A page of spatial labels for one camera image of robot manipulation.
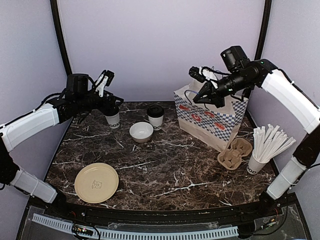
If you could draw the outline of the white paper cup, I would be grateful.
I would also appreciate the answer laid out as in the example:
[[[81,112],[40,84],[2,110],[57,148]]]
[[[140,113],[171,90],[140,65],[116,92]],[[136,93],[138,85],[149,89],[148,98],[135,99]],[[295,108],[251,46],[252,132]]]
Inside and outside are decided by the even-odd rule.
[[[108,126],[111,129],[117,129],[120,127],[120,113],[119,110],[112,112],[108,115],[105,115]]]
[[[148,116],[149,123],[152,125],[154,131],[159,131],[162,129],[163,118],[163,115],[160,117]]]

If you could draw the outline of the blue checkered paper bag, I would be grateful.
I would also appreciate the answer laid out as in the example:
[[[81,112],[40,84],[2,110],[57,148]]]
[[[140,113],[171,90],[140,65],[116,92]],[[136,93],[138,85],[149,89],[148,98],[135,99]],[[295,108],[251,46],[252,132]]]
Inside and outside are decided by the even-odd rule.
[[[192,82],[173,92],[178,124],[188,134],[222,152],[238,134],[249,100],[227,96],[221,108],[190,103],[201,87]]]

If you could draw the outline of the black plastic cup lid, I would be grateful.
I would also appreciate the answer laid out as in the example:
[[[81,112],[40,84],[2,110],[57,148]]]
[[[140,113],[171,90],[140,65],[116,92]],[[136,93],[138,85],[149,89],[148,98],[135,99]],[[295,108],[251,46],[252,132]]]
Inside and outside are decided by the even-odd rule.
[[[147,115],[151,118],[160,118],[164,115],[165,111],[160,105],[151,105],[147,109]]]

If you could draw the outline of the brown cardboard cup carrier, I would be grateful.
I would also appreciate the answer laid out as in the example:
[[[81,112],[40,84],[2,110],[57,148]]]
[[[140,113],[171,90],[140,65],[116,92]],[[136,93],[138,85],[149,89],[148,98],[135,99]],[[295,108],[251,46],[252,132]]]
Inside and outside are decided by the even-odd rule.
[[[225,149],[217,156],[217,161],[227,170],[236,170],[242,163],[243,158],[247,157],[253,150],[250,142],[244,138],[235,138],[229,148]]]

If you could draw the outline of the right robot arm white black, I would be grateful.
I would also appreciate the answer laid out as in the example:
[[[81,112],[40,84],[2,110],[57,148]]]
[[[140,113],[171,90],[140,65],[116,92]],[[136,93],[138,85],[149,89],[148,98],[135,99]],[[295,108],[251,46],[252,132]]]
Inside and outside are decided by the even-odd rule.
[[[307,133],[289,162],[261,194],[261,201],[255,205],[255,213],[266,217],[274,210],[274,201],[313,167],[320,154],[320,108],[269,60],[250,60],[239,45],[224,50],[220,56],[229,71],[220,80],[214,79],[215,71],[209,67],[190,68],[189,75],[204,84],[193,98],[194,103],[221,108],[225,105],[225,97],[259,87],[282,103]]]

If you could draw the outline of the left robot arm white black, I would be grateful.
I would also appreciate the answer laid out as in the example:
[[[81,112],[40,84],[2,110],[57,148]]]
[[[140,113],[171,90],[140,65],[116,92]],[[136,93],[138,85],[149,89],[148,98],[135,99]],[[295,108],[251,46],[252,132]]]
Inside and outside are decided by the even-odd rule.
[[[75,73],[67,77],[62,92],[45,97],[41,104],[30,112],[0,126],[0,182],[51,204],[51,210],[60,218],[71,213],[65,203],[66,196],[56,187],[43,182],[14,163],[10,152],[19,144],[39,132],[62,124],[72,118],[81,123],[93,111],[106,117],[117,115],[123,98],[106,91],[115,74],[104,70],[97,80],[88,74]]]

